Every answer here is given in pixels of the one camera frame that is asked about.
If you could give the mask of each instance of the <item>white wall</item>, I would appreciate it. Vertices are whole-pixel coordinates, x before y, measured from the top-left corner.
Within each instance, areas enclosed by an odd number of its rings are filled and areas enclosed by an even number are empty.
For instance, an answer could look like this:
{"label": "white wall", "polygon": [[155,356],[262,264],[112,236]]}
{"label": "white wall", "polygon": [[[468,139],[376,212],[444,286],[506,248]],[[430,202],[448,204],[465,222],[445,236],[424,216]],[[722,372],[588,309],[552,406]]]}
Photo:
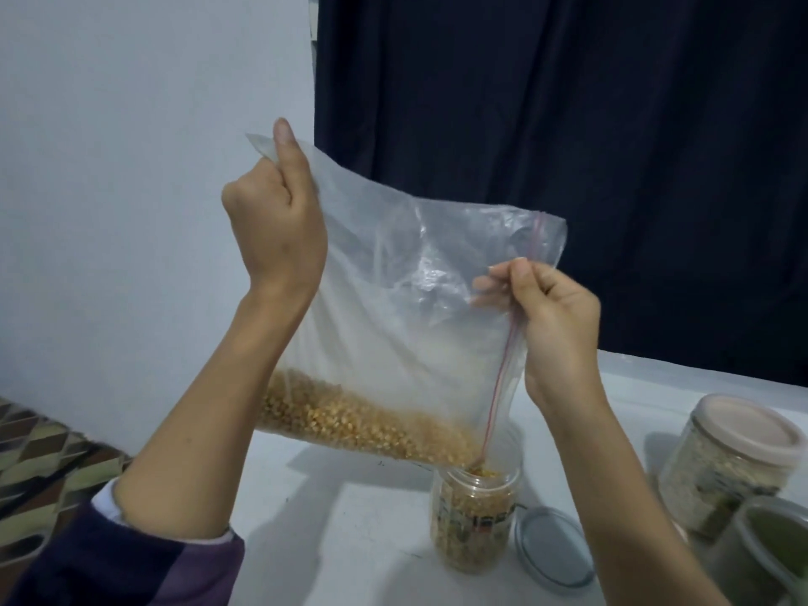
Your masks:
{"label": "white wall", "polygon": [[0,395],[136,451],[247,277],[244,131],[312,139],[308,0],[3,0]]}

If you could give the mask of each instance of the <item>jar of oats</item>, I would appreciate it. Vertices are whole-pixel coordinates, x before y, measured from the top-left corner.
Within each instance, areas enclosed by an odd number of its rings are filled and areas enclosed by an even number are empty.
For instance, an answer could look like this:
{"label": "jar of oats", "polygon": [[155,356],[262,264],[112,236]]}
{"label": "jar of oats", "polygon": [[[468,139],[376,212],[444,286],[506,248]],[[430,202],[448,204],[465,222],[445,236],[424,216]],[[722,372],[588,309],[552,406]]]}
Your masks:
{"label": "jar of oats", "polygon": [[659,494],[684,530],[714,540],[755,495],[776,495],[805,450],[800,429],[738,397],[699,401],[659,474]]}
{"label": "jar of oats", "polygon": [[491,440],[484,463],[467,469],[436,468],[432,483],[432,543],[460,572],[491,570],[508,547],[522,478],[522,448],[515,431]]}

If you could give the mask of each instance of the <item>person's left hand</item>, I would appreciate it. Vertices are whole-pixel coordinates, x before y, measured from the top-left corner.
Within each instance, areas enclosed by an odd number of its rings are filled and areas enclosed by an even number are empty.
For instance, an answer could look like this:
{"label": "person's left hand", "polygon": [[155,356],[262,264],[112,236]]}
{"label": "person's left hand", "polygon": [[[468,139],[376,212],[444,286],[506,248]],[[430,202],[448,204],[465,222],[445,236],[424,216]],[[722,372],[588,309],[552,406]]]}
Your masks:
{"label": "person's left hand", "polygon": [[262,157],[229,182],[221,202],[250,275],[250,294],[308,309],[326,264],[328,238],[317,188],[292,129],[275,123],[278,165]]}

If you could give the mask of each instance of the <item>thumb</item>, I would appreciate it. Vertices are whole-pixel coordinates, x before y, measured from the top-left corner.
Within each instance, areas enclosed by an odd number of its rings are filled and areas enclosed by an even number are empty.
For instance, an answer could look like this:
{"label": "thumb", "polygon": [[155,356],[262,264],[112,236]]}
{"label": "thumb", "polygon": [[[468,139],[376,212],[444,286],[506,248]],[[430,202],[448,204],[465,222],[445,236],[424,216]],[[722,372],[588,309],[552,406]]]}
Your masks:
{"label": "thumb", "polygon": [[542,293],[533,268],[524,257],[510,263],[510,289],[531,321],[538,316],[540,306],[550,301]]}
{"label": "thumb", "polygon": [[314,180],[308,168],[306,154],[300,149],[298,140],[286,119],[275,121],[273,128],[275,147],[278,151],[278,167],[284,176],[284,183],[295,202],[305,202],[316,195]]}

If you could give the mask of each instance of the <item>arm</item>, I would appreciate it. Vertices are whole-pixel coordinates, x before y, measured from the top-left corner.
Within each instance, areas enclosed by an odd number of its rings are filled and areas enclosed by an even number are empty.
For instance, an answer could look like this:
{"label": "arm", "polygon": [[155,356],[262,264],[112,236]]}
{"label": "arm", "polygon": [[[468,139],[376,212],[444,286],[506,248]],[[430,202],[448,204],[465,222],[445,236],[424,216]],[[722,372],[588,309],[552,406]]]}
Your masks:
{"label": "arm", "polygon": [[494,297],[512,292],[528,316],[525,386],[555,439],[608,603],[728,606],[654,497],[611,412],[597,366],[598,299],[524,259],[490,274],[475,286]]}
{"label": "arm", "polygon": [[276,123],[275,138],[279,166],[261,159],[222,192],[250,290],[202,372],[116,484],[127,523],[155,536],[226,530],[269,376],[320,283],[327,238],[308,161],[286,121]]}

